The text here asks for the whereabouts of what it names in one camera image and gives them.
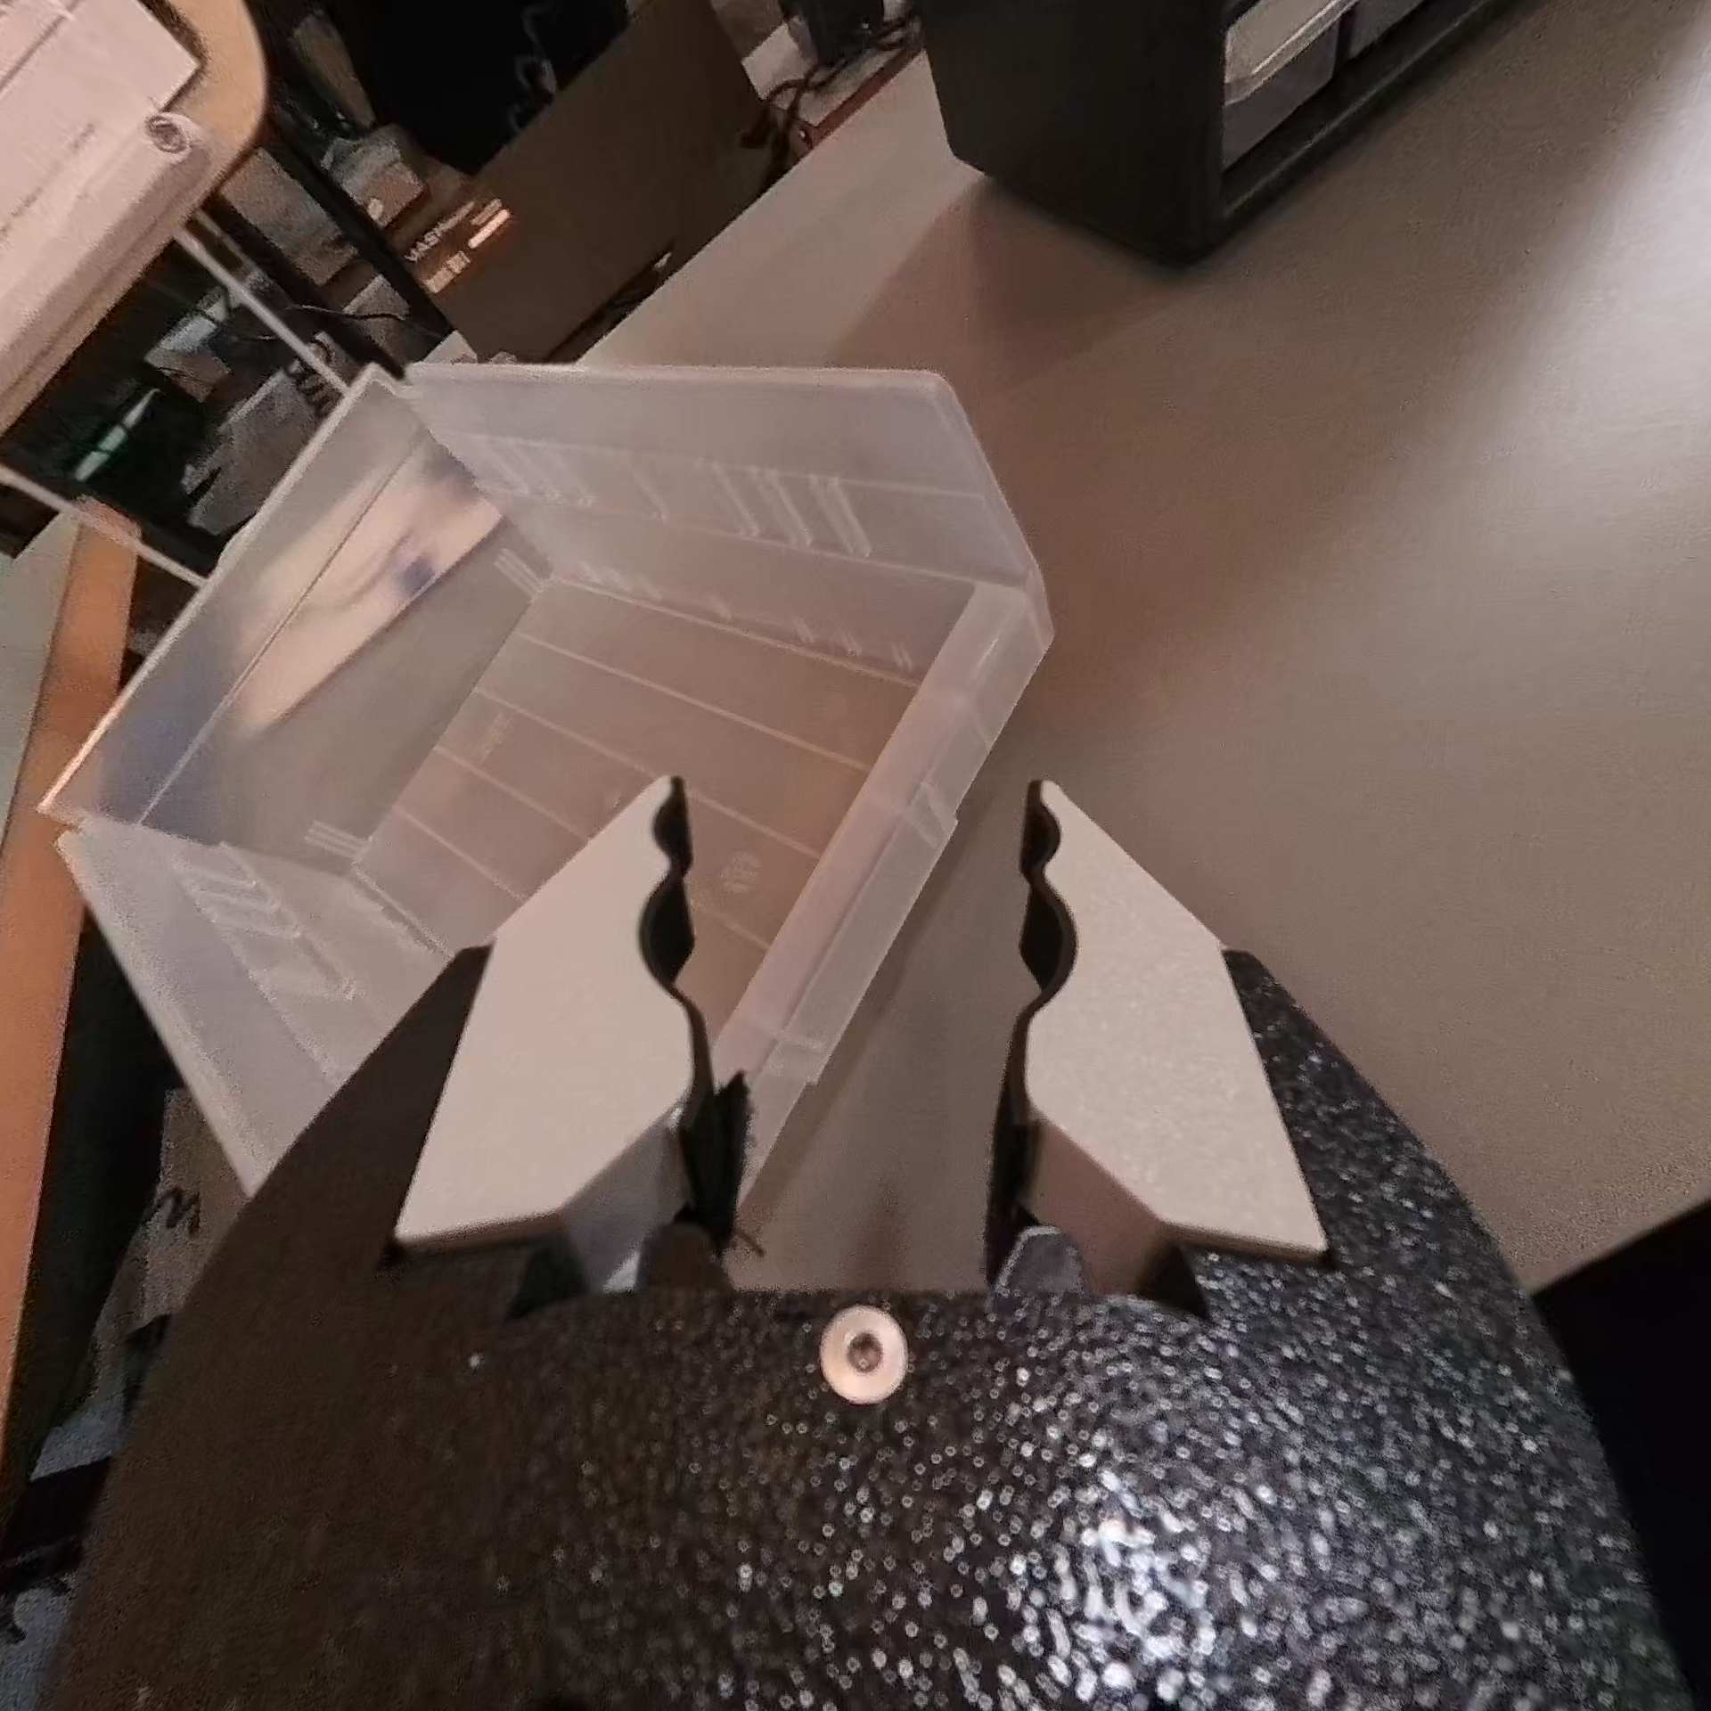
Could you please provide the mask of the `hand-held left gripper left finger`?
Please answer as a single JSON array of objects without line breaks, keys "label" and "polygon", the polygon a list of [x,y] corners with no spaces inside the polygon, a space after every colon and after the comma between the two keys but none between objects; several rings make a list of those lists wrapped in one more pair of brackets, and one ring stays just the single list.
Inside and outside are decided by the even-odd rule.
[{"label": "hand-held left gripper left finger", "polygon": [[487,946],[398,1216],[409,1255],[547,1239],[577,1280],[630,1284],[690,1199],[679,1124],[712,1095],[683,783],[648,785]]}]

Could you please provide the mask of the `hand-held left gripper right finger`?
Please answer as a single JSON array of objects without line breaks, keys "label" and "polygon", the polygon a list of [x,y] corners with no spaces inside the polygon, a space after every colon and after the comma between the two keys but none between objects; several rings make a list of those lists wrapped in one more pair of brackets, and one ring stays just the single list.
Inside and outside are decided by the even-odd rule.
[{"label": "hand-held left gripper right finger", "polygon": [[1025,801],[1016,1015],[993,1130],[993,1284],[1170,1292],[1190,1250],[1333,1245],[1223,941],[1057,783]]}]

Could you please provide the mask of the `clear plastic drawer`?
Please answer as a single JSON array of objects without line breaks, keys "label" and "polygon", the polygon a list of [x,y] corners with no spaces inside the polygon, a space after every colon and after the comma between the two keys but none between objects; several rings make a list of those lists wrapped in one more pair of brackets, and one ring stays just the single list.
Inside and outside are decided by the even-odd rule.
[{"label": "clear plastic drawer", "polygon": [[655,778],[753,1184],[1053,640],[930,371],[417,365],[311,440],[42,808],[244,1192]]}]

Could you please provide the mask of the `black drawer cabinet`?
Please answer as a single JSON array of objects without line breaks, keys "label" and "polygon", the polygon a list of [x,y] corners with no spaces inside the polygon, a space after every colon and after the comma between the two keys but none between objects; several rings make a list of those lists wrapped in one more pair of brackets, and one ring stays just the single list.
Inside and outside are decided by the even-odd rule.
[{"label": "black drawer cabinet", "polygon": [[1198,263],[1385,111],[1224,178],[1224,36],[1253,5],[922,5],[947,145],[1053,219]]}]

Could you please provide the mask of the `rows of grey cabinet drawers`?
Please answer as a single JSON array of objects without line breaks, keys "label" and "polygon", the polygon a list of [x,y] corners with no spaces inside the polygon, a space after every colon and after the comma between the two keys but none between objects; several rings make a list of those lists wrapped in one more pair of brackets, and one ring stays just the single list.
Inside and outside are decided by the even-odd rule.
[{"label": "rows of grey cabinet drawers", "polygon": [[1224,36],[1224,178],[1413,92],[1508,3],[1265,3]]}]

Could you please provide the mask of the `wooden plank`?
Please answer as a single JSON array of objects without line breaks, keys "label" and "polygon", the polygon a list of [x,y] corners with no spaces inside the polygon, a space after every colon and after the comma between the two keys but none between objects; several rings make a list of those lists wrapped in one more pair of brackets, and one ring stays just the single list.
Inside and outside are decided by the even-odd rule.
[{"label": "wooden plank", "polygon": [[82,934],[79,892],[42,810],[119,692],[136,539],[53,519],[2,579],[2,1400],[21,1421],[28,1273]]}]

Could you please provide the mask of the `brown cardboard box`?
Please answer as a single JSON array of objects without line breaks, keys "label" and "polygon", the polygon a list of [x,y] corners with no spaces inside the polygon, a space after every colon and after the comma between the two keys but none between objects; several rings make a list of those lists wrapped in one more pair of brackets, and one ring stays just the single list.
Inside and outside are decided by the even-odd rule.
[{"label": "brown cardboard box", "polygon": [[411,252],[479,358],[541,363],[731,227],[785,141],[715,7],[639,5]]}]

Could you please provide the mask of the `white box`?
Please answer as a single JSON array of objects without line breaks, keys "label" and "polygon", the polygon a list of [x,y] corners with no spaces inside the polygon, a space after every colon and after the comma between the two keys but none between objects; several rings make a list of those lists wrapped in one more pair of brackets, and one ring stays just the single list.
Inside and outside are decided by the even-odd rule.
[{"label": "white box", "polygon": [[2,423],[47,387],[208,182],[199,57],[138,3],[2,7]]}]

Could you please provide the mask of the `rounded wooden board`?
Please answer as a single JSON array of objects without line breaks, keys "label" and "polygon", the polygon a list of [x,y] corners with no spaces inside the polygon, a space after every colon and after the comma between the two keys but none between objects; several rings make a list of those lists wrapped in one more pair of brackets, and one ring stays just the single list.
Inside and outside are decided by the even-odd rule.
[{"label": "rounded wooden board", "polygon": [[149,3],[196,72],[169,102],[199,166],[197,203],[221,189],[263,139],[269,64],[247,3]]}]

